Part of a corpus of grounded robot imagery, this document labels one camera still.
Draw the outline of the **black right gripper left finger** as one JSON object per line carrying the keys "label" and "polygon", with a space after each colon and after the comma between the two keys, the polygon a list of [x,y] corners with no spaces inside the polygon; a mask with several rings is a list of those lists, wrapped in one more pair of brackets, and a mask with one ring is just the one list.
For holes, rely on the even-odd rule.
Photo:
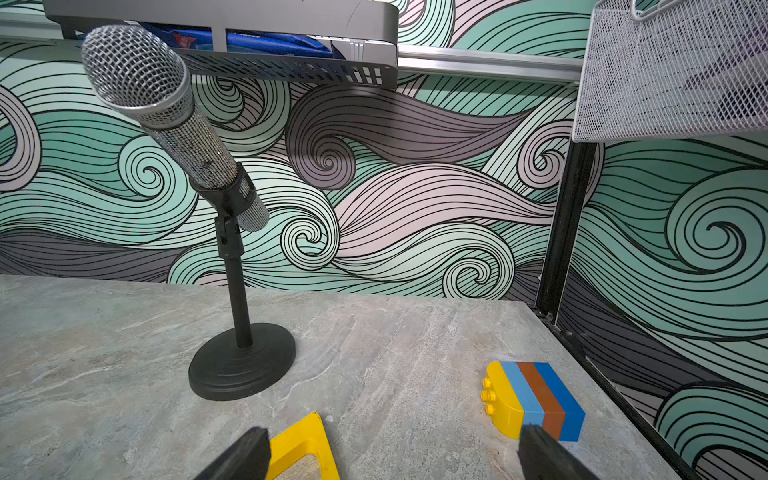
{"label": "black right gripper left finger", "polygon": [[253,427],[198,473],[194,480],[264,480],[270,460],[268,430]]}

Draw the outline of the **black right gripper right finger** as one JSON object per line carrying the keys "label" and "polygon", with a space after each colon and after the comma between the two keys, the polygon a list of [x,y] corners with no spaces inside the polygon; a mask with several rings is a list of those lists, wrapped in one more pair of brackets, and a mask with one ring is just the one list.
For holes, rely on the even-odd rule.
{"label": "black right gripper right finger", "polygon": [[524,425],[518,457],[525,479],[598,480],[598,477],[538,425]]}

